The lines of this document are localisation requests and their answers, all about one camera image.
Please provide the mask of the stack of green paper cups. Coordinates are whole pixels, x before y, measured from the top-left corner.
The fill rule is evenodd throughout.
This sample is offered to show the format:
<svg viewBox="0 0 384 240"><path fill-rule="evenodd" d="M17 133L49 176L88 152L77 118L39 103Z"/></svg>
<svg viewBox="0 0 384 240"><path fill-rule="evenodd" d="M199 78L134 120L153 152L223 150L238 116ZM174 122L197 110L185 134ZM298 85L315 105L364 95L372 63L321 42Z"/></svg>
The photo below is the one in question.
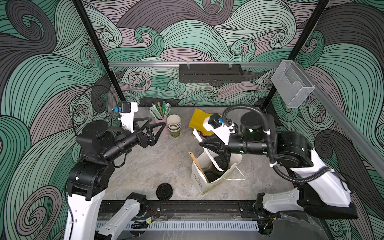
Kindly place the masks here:
<svg viewBox="0 0 384 240"><path fill-rule="evenodd" d="M167 118L167 126L170 135L173 138L178 138L181 133L181 118L178 115L170 115Z"/></svg>

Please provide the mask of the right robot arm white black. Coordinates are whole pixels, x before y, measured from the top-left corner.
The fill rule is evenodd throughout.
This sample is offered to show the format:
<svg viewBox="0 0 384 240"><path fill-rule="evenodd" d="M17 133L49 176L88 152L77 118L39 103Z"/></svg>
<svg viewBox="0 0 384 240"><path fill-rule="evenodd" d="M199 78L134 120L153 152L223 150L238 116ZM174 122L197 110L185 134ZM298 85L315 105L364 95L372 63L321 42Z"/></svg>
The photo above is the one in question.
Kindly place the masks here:
<svg viewBox="0 0 384 240"><path fill-rule="evenodd" d="M263 155L277 175L295 184L290 191L258 194L256 208L268 213L302 211L325 220L357 219L351 190L301 134L278 132L274 117L257 107L231 106L212 114L203 127L213 134L200 145L215 154L219 168L234 154Z"/></svg>

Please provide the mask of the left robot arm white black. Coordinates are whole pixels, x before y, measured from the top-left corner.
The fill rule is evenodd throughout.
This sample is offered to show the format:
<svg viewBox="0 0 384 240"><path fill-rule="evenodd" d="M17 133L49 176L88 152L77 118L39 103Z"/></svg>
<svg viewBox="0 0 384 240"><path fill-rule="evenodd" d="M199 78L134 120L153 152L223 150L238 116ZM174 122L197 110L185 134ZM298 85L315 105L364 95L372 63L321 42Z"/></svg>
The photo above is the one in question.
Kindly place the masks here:
<svg viewBox="0 0 384 240"><path fill-rule="evenodd" d="M147 214L147 197L131 193L117 213L105 225L97 227L109 180L118 168L115 161L135 146L154 146L166 127L166 123L151 121L134 119L134 128L129 131L97 120L87 124L77 136L82 151L68 177L66 240L116 240L133 218Z"/></svg>

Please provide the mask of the clear acrylic wall holder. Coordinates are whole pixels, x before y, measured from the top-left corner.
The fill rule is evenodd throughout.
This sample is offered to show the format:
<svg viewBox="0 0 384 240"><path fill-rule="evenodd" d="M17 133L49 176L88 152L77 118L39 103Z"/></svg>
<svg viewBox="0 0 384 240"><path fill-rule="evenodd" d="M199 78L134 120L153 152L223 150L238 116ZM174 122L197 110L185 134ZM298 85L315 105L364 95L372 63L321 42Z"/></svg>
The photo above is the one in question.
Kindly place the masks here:
<svg viewBox="0 0 384 240"><path fill-rule="evenodd" d="M284 60L271 78L288 109L298 108L315 90L305 69L292 60Z"/></svg>

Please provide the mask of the pink holder with straws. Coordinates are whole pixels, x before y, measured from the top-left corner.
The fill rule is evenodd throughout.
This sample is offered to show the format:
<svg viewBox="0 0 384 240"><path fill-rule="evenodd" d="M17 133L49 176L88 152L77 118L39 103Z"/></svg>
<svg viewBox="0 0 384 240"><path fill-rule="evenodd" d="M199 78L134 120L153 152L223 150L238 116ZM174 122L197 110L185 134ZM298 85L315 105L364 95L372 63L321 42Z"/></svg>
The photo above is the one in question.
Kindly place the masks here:
<svg viewBox="0 0 384 240"><path fill-rule="evenodd" d="M167 126L167 118L170 115L172 105L170 103L163 102L157 102L152 104L149 107L149 112L154 118L156 123L165 123L165 129L162 132L162 135L168 135L169 129Z"/></svg>

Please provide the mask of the black wall tray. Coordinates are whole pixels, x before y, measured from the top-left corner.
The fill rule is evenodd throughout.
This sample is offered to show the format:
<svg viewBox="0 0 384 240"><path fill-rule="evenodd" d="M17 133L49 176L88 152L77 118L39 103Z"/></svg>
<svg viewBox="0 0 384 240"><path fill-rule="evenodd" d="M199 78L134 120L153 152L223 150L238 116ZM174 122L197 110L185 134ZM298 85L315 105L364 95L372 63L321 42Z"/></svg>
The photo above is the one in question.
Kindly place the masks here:
<svg viewBox="0 0 384 240"><path fill-rule="evenodd" d="M240 83L244 71L236 64L183 64L179 67L182 83Z"/></svg>

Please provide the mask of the white paper gift bag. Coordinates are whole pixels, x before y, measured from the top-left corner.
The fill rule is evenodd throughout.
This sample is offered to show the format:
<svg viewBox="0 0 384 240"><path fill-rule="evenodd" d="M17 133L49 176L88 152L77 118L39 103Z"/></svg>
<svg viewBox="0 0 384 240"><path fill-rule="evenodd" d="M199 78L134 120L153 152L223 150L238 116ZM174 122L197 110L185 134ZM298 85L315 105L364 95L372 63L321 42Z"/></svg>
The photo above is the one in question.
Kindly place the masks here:
<svg viewBox="0 0 384 240"><path fill-rule="evenodd" d="M216 153L206 148L204 148L204 151L202 154L196 157L200 167L204 172L205 171L214 172L213 165L215 165L221 171L221 169L218 167L215 161L215 159L218 159L218 158L219 158L219 155L217 155ZM218 179L212 183L208 183L192 159L191 181L195 185L196 189L202 195L206 194L207 192L212 190L214 187L224 182L245 181L246 177L239 169L239 164L242 162L242 160L243 160L242 155L232 154L230 157L230 161L228 163L229 169L222 175L218 175L214 172Z"/></svg>

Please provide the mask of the stack of black cup lids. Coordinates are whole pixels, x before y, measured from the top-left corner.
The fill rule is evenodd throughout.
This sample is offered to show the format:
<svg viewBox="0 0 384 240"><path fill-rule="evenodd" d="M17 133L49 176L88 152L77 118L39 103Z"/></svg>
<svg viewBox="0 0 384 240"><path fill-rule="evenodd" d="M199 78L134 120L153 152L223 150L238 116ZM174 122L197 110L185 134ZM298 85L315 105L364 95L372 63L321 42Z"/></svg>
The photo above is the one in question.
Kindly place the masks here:
<svg viewBox="0 0 384 240"><path fill-rule="evenodd" d="M173 196L173 188L169 183L162 183L158 186L156 190L157 198L162 201L168 201Z"/></svg>

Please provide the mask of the black cup lid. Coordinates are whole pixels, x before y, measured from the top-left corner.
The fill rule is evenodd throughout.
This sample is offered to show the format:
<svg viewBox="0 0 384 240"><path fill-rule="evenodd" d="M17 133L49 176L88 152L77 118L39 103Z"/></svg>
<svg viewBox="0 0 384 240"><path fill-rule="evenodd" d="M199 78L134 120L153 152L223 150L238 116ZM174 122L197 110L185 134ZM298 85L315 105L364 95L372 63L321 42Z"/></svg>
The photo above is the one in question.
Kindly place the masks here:
<svg viewBox="0 0 384 240"><path fill-rule="evenodd" d="M205 175L208 183L212 183L218 179L217 176L215 175L215 173L212 171L205 171L204 175Z"/></svg>
<svg viewBox="0 0 384 240"><path fill-rule="evenodd" d="M216 174L222 175L229 169L229 164L227 162L223 162L220 158L215 159L215 161L218 167L221 169L220 171L215 165L213 165L213 171Z"/></svg>

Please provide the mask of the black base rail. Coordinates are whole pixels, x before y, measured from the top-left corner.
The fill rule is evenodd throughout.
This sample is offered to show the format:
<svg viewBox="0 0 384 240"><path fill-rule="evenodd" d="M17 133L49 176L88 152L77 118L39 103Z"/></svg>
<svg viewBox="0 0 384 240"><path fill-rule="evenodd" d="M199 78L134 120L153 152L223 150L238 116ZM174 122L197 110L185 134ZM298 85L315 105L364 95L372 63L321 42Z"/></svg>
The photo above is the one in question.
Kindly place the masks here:
<svg viewBox="0 0 384 240"><path fill-rule="evenodd" d="M148 200L146 212L143 216L134 217L135 220L151 216L156 219L170 219L174 216L223 215L233 218L283 217L307 219L309 216L301 211L285 211L280 214L268 214L257 205L256 200L172 200L161 202Z"/></svg>

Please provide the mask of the yellow napkin stack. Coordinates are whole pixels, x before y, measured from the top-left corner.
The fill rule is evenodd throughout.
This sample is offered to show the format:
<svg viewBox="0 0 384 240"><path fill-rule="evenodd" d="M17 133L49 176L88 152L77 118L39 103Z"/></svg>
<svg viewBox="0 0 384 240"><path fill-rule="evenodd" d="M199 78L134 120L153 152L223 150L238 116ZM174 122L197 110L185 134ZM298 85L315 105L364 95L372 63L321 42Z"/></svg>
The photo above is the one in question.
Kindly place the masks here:
<svg viewBox="0 0 384 240"><path fill-rule="evenodd" d="M189 127L192 129L196 129L199 133L201 133L204 137L208 137L213 135L212 131L207 131L204 126L204 120L210 117L212 114L208 114L200 109L195 109L194 114L189 123Z"/></svg>

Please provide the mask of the wooden stirrer stick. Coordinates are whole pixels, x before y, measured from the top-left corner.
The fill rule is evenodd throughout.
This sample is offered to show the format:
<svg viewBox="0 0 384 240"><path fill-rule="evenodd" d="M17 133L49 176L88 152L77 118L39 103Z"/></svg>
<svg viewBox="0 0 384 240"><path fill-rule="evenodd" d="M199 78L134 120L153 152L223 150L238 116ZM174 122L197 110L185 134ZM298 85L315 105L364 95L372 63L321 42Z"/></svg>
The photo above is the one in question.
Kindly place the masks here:
<svg viewBox="0 0 384 240"><path fill-rule="evenodd" d="M189 155L191 156L191 158L193 159L193 162L195 163L195 165L198 167L199 171L202 173L202 175L204 176L205 180L209 183L209 180L207 178L207 176L205 175L204 171L202 170L202 168L200 167L195 155L192 153L192 152L189 152Z"/></svg>

